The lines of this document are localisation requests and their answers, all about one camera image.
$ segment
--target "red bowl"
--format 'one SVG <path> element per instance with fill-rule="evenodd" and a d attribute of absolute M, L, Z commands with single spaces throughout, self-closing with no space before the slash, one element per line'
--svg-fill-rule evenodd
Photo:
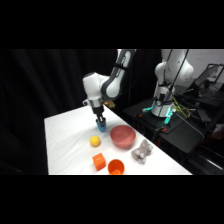
<path fill-rule="evenodd" d="M 112 129 L 110 137 L 113 143 L 122 149 L 130 148 L 136 138 L 135 131 L 126 125 L 119 125 Z"/>

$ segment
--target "blue object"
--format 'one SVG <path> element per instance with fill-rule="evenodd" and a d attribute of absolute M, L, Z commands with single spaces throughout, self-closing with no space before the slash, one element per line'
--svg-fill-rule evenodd
<path fill-rule="evenodd" d="M 104 127 L 101 127 L 100 123 L 98 122 L 98 120 L 96 120 L 97 126 L 99 128 L 99 130 L 101 132 L 105 132 L 107 130 L 107 123 L 106 123 L 106 118 L 103 119 L 104 120 Z"/>

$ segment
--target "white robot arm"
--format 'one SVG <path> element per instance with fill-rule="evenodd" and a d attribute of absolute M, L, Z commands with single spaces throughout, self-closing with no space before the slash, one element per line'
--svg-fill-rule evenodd
<path fill-rule="evenodd" d="M 87 94 L 84 105 L 92 107 L 97 115 L 97 123 L 100 130 L 105 128 L 104 100 L 116 100 L 122 93 L 124 78 L 131 66 L 135 49 L 118 49 L 117 61 L 110 77 L 97 73 L 87 74 L 83 79 L 83 85 Z"/>
<path fill-rule="evenodd" d="M 155 69 L 158 83 L 155 92 L 156 100 L 152 108 L 152 113 L 155 116 L 167 117 L 170 107 L 172 106 L 172 95 L 169 93 L 169 90 L 174 84 L 174 80 L 178 82 L 187 81 L 192 77 L 194 68 L 189 64 L 187 59 L 184 61 L 184 49 L 162 49 L 162 57 L 165 62 L 160 63 Z"/>

